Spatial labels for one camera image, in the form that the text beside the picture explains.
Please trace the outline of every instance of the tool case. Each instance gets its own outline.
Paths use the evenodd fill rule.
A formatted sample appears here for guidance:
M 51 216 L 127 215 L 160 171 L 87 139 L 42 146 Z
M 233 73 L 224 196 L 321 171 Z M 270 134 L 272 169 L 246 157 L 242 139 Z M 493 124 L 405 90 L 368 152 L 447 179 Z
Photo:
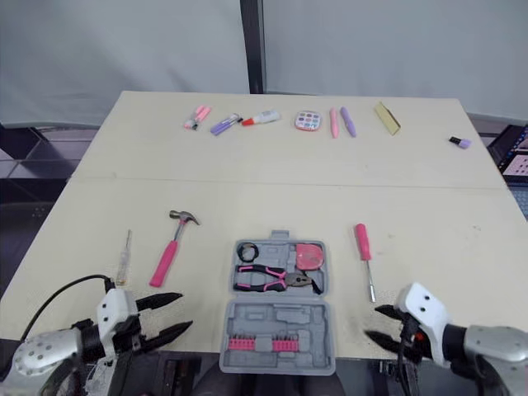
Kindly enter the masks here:
M 258 256 L 243 262 L 238 247 L 254 243 Z M 277 279 L 258 272 L 238 272 L 238 266 L 279 267 L 288 273 L 296 268 L 298 244 L 312 244 L 323 251 L 323 264 L 306 271 L 311 285 L 287 287 L 285 291 L 240 291 L 235 284 L 262 285 Z M 278 375 L 331 375 L 336 369 L 332 320 L 323 301 L 328 291 L 328 256 L 323 242 L 290 239 L 288 231 L 275 230 L 270 239 L 237 241 L 230 275 L 236 297 L 228 303 L 220 349 L 220 369 L 225 373 Z

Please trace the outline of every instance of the small purple object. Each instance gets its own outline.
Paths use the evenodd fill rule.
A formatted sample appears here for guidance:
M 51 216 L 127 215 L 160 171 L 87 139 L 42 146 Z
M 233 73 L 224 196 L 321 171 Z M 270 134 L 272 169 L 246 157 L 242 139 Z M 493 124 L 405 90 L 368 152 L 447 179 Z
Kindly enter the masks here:
M 227 128 L 229 128 L 231 124 L 229 122 L 220 122 L 219 124 L 213 126 L 211 128 L 211 134 L 214 136 L 217 136 L 224 132 Z
M 233 113 L 225 120 L 220 121 L 218 124 L 214 125 L 211 128 L 211 134 L 213 134 L 214 136 L 218 136 L 225 130 L 229 129 L 233 124 L 237 122 L 242 122 L 242 120 L 243 118 L 240 115 L 238 115 L 237 113 Z
M 459 139 L 459 138 L 456 138 L 455 136 L 452 136 L 449 141 L 451 143 L 454 143 L 456 144 L 457 146 L 459 146 L 460 148 L 462 149 L 466 149 L 468 148 L 470 145 L 471 145 L 471 140 L 467 140 L 467 139 Z
M 348 129 L 348 133 L 351 135 L 352 138 L 356 137 L 356 127 L 354 126 L 354 123 L 352 122 L 352 118 L 350 117 L 350 114 L 348 114 L 348 110 L 346 107 L 342 107 L 339 111 L 341 113 L 341 117 L 343 117 L 343 120 L 345 121 L 346 128 Z

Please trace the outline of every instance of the wooden table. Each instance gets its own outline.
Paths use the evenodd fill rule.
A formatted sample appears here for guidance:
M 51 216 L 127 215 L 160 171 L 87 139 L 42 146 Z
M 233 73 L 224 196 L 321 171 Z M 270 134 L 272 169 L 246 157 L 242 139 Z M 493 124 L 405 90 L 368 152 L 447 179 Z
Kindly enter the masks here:
M 41 303 L 74 278 L 116 273 L 133 230 L 127 289 L 137 297 L 175 290 L 185 297 L 142 315 L 147 334 L 182 320 L 194 324 L 167 349 L 219 351 L 233 246 L 288 229 L 328 247 L 337 356 L 386 357 L 363 330 L 395 332 L 374 313 L 365 266 L 351 228 L 367 224 L 379 304 L 419 281 L 454 323 L 528 328 L 528 227 L 456 100 L 384 98 L 402 124 L 391 136 L 372 107 L 379 98 L 125 92 L 36 237 L 0 302 L 0 337 L 17 338 Z M 200 104 L 213 111 L 198 131 L 182 122 Z M 328 110 L 346 106 L 356 123 L 332 139 Z M 209 128 L 231 112 L 275 108 L 283 120 Z M 320 131 L 293 127 L 296 111 L 325 117 Z M 451 135 L 472 139 L 462 150 Z M 170 209 L 195 214 L 161 290 L 148 285 L 171 237 Z M 97 281 L 66 292 L 34 332 L 95 317 Z

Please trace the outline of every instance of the gray wall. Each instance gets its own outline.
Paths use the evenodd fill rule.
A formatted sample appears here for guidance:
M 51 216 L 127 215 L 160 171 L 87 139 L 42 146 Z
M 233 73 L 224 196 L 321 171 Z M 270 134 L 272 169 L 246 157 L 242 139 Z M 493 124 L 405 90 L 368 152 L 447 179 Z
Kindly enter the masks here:
M 267 90 L 457 97 L 525 120 L 527 18 L 526 0 L 265 0 Z
M 248 92 L 239 0 L 0 0 L 3 123 L 99 125 L 123 90 Z

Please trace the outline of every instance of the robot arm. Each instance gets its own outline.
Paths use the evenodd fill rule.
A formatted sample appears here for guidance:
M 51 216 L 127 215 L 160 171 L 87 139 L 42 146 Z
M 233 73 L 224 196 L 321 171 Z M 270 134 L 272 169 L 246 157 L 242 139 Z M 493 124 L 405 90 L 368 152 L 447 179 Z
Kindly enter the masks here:
M 139 311 L 157 309 L 181 297 L 164 293 L 134 301 L 126 290 L 108 290 L 97 306 L 98 324 L 86 319 L 70 329 L 43 333 L 23 342 L 0 383 L 0 393 L 54 394 L 68 375 L 86 363 L 112 361 L 125 351 L 142 353 L 172 342 L 192 322 L 175 324 L 147 340 L 141 334 Z
M 403 343 L 403 355 L 410 361 L 431 358 L 457 375 L 498 385 L 507 394 L 526 394 L 528 333 L 509 327 L 450 324 L 443 303 L 418 283 L 403 289 L 394 306 L 375 310 L 403 322 L 400 342 L 381 332 L 365 332 L 384 349 L 399 352 Z

